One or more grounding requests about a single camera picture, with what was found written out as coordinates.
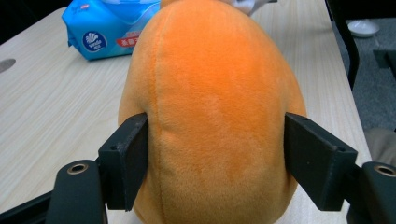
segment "orange fabric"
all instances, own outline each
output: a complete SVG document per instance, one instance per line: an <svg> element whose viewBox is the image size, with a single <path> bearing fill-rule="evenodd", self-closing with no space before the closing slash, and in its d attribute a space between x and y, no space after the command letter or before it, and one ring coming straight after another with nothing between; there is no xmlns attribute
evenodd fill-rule
<svg viewBox="0 0 396 224"><path fill-rule="evenodd" d="M145 223L273 223L296 182L286 112L305 115L294 74L251 18L216 0L179 0L134 49L119 123L148 114Z"/></svg>

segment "table surface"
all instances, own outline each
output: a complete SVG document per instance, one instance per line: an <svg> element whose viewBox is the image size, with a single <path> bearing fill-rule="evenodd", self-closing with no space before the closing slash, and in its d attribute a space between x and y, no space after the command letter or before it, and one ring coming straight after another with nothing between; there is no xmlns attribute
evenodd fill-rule
<svg viewBox="0 0 396 224"><path fill-rule="evenodd" d="M71 161L94 160L117 129L130 55L88 62L67 47L64 8L0 46L0 213L53 189ZM308 117L371 159L324 0L279 0L252 16L277 43L300 83ZM347 223L320 212L299 187L277 223ZM108 211L110 223L140 223Z"/></svg>

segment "floor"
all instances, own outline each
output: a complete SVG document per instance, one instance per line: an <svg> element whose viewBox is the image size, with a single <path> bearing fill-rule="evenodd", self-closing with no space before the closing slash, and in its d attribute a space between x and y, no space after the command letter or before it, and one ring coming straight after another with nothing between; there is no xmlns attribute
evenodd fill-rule
<svg viewBox="0 0 396 224"><path fill-rule="evenodd" d="M379 25L379 32L368 38L355 37L361 58L353 96L365 131L372 128L396 128L396 78L390 68L381 68L374 50L396 50L396 18L370 19ZM347 49L335 25L333 29L348 71Z"/></svg>

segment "white object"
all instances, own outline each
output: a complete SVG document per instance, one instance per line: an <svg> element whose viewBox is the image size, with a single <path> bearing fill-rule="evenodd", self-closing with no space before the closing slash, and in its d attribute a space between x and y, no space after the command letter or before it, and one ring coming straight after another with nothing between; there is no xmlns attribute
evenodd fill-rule
<svg viewBox="0 0 396 224"><path fill-rule="evenodd" d="M379 26L372 21L353 21L348 26L349 31L358 37L370 37L379 31Z"/></svg>

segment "plush toy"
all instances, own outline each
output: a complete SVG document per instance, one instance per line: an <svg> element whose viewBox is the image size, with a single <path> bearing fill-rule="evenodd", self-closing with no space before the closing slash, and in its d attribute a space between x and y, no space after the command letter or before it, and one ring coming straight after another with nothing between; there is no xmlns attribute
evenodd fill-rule
<svg viewBox="0 0 396 224"><path fill-rule="evenodd" d="M134 49L119 123L148 114L144 223L273 223L290 203L285 113L294 74L249 16L219 0L163 2Z"/></svg>

